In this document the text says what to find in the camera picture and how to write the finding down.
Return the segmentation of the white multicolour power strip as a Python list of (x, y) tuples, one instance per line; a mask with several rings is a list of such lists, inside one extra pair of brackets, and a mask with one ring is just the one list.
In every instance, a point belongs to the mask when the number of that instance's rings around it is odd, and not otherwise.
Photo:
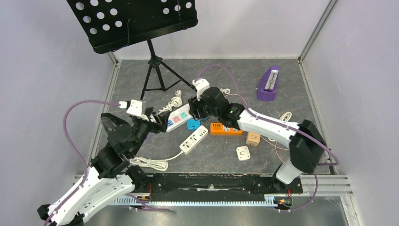
[(173, 111), (168, 118), (168, 126), (166, 132), (171, 132), (186, 123), (192, 116), (189, 114), (190, 106), (185, 104), (179, 109)]

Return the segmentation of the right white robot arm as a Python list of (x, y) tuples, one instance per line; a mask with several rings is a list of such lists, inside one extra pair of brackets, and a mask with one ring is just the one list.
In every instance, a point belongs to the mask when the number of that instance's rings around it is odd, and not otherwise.
[(216, 87), (188, 99), (188, 104), (190, 115), (197, 120), (212, 116), (226, 127), (255, 132), (287, 147), (290, 158), (278, 167), (271, 180), (277, 192), (286, 191), (298, 176), (314, 173), (328, 149), (311, 121), (294, 123), (268, 117), (253, 111), (246, 104), (229, 102)]

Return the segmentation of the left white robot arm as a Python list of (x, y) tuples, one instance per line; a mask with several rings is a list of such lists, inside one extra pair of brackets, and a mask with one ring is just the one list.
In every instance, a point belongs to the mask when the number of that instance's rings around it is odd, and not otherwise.
[(121, 195), (143, 192), (149, 182), (133, 159), (150, 133), (166, 132), (170, 112), (144, 111), (147, 119), (132, 116), (132, 124), (111, 114), (101, 114), (107, 144), (92, 159), (76, 184), (53, 204), (41, 205), (38, 215), (47, 226), (82, 226)]

